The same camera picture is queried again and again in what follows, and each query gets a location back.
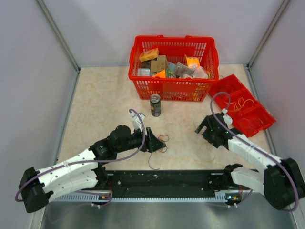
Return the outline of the red compartment tray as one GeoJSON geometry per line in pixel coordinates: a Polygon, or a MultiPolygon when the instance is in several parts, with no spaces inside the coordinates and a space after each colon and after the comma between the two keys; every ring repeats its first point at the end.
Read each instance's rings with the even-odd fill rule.
{"type": "Polygon", "coordinates": [[[252,137],[261,130],[270,128],[276,122],[274,117],[234,74],[213,84],[209,95],[213,97],[219,92],[228,93],[231,100],[228,100],[227,95],[221,94],[214,101],[221,109],[228,108],[228,115],[233,119],[233,126],[247,137],[252,137]]]}

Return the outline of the yellow snack box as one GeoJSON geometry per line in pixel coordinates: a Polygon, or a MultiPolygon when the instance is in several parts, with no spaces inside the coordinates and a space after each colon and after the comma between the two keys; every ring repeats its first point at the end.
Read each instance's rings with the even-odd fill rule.
{"type": "Polygon", "coordinates": [[[140,54],[139,60],[140,60],[140,62],[145,62],[145,61],[155,59],[158,56],[159,56],[159,49],[155,48],[155,49],[151,49],[151,50],[142,52],[140,54]]]}

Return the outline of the orange triangular pack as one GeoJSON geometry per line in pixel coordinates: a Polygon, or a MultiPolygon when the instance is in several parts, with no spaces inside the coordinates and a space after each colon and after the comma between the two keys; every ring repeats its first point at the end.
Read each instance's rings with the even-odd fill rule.
{"type": "Polygon", "coordinates": [[[166,78],[166,70],[162,70],[153,76],[154,78],[166,78]]]}

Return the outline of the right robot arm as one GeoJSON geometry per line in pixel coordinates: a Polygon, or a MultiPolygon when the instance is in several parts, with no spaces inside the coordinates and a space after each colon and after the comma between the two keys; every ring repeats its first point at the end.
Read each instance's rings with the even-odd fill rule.
{"type": "Polygon", "coordinates": [[[215,148],[223,146],[255,167],[251,170],[242,165],[227,166],[223,185],[229,189],[241,185],[259,192],[277,210],[290,204],[297,206],[305,196],[305,183],[297,162],[266,152],[237,128],[230,129],[231,123],[228,115],[217,113],[206,116],[195,130],[215,148]]]}

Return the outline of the red plastic shopping basket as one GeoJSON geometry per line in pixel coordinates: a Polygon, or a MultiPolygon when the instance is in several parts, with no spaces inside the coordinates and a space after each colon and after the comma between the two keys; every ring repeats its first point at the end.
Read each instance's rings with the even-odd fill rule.
{"type": "Polygon", "coordinates": [[[163,35],[139,35],[135,37],[129,58],[129,79],[141,99],[159,94],[162,100],[201,102],[212,84],[219,80],[219,58],[212,37],[165,37],[163,35]],[[197,57],[200,66],[209,74],[207,79],[160,78],[138,76],[141,67],[140,55],[157,48],[172,63],[184,62],[185,56],[197,57]]]}

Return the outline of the orange glowing box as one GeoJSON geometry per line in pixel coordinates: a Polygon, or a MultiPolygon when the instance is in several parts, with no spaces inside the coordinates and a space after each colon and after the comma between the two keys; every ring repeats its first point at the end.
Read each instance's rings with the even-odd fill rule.
{"type": "Polygon", "coordinates": [[[193,70],[196,70],[200,67],[200,62],[197,57],[190,57],[185,55],[185,62],[186,65],[193,70]]]}

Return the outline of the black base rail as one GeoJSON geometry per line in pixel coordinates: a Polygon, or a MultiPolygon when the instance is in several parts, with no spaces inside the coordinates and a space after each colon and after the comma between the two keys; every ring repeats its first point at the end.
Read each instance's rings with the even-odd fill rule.
{"type": "Polygon", "coordinates": [[[224,170],[113,170],[98,175],[91,190],[114,198],[207,198],[222,190],[239,191],[224,170]]]}

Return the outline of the black drink can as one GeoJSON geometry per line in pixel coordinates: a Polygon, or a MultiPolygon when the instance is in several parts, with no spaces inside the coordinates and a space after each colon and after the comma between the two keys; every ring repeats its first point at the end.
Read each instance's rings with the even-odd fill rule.
{"type": "Polygon", "coordinates": [[[159,117],[161,115],[161,97],[158,94],[150,96],[150,107],[152,116],[159,117]]]}

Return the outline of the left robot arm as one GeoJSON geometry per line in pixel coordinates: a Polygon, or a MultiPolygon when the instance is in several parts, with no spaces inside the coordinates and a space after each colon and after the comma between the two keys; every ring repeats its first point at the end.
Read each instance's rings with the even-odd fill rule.
{"type": "Polygon", "coordinates": [[[164,149],[166,143],[158,139],[151,128],[131,131],[119,125],[109,136],[94,143],[78,155],[59,164],[24,171],[17,196],[21,196],[26,212],[36,212],[54,199],[81,189],[103,189],[108,175],[103,165],[117,160],[118,153],[135,149],[149,152],[164,149]]]}

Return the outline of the clear plastic pack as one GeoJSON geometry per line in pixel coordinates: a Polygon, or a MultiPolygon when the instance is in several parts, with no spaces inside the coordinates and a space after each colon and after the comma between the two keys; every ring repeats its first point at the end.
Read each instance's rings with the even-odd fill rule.
{"type": "Polygon", "coordinates": [[[151,76],[151,70],[149,68],[139,68],[137,70],[137,76],[149,77],[151,76]]]}

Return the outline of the grey printed packet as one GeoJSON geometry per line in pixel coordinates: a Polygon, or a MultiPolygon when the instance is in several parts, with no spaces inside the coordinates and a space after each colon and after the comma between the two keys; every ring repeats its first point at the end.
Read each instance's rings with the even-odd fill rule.
{"type": "Polygon", "coordinates": [[[193,73],[194,73],[193,69],[187,67],[186,65],[180,62],[178,62],[175,66],[174,74],[176,76],[183,77],[185,74],[192,76],[193,73]]]}

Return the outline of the brown cardboard box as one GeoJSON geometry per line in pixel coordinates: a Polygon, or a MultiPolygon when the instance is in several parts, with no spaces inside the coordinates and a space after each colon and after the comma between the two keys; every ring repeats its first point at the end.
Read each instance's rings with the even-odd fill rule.
{"type": "Polygon", "coordinates": [[[151,60],[151,71],[161,72],[168,68],[168,61],[166,55],[159,55],[155,60],[151,60]]]}

